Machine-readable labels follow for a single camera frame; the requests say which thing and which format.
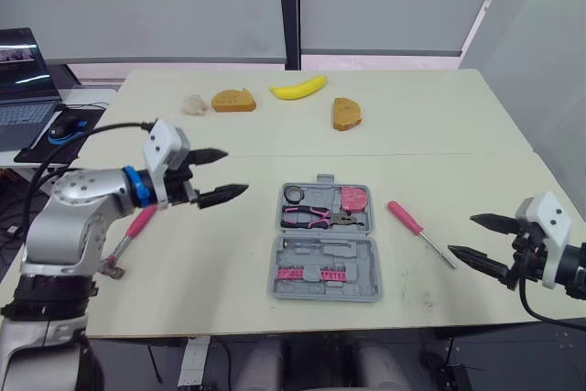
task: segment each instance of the mouse pad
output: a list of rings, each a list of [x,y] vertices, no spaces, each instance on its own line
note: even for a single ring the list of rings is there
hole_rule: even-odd
[[[67,116],[75,116],[80,121],[87,121],[87,124],[83,127],[83,129],[79,129],[80,132],[89,132],[92,130],[100,117],[102,116],[104,110],[99,109],[67,109],[59,115],[59,117],[55,120],[55,123],[58,123],[61,118],[65,115]],[[37,144],[34,148],[23,148],[20,150],[20,153],[16,155],[15,162],[38,162],[41,163],[45,160],[45,157],[50,154],[58,146],[55,146],[49,142],[49,129],[43,133],[43,136],[39,139]],[[81,147],[83,146],[84,141],[80,141],[79,143],[75,143],[72,146],[65,148],[61,151],[51,163],[53,164],[70,164],[73,159],[77,158],[77,154],[80,152]]]

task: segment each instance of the pliers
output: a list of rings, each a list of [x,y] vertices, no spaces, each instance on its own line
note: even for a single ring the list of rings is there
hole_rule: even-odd
[[[281,219],[281,226],[284,228],[321,228],[329,229],[333,224],[360,224],[364,226],[364,223],[358,222],[356,217],[347,214],[332,214],[327,208],[321,208],[316,206],[284,206],[283,213],[294,213],[294,212],[305,212],[307,214],[313,214],[320,217],[318,220],[312,222],[294,222],[292,220]]]

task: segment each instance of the screwdriver shaft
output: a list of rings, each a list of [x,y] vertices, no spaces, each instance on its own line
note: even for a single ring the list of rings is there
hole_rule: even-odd
[[[422,239],[424,239],[426,242],[428,242],[428,244],[429,244],[431,247],[433,247],[433,249],[434,249],[434,250],[435,250],[435,251],[436,251],[436,252],[439,254],[439,256],[441,256],[441,258],[443,259],[443,261],[445,261],[446,263],[448,263],[448,265],[449,265],[449,266],[450,266],[452,269],[455,269],[455,268],[457,267],[457,266],[456,266],[456,264],[455,264],[453,261],[451,261],[451,259],[450,259],[450,258],[449,258],[447,255],[445,255],[443,252],[441,252],[441,250],[440,250],[440,249],[439,249],[437,246],[435,246],[435,245],[433,244],[433,242],[432,242],[431,240],[429,240],[429,239],[428,239],[428,238],[425,236],[425,234],[424,234],[424,233],[419,233],[419,236],[420,236]]]

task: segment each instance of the laptop keyboard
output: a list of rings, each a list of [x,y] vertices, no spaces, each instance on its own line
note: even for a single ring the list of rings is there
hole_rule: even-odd
[[[0,107],[0,126],[34,124],[43,120],[53,104]]]

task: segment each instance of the banana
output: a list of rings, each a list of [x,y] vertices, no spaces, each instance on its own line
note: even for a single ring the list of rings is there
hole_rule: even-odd
[[[328,77],[319,75],[297,86],[271,87],[270,91],[280,100],[298,100],[317,92],[328,82]]]

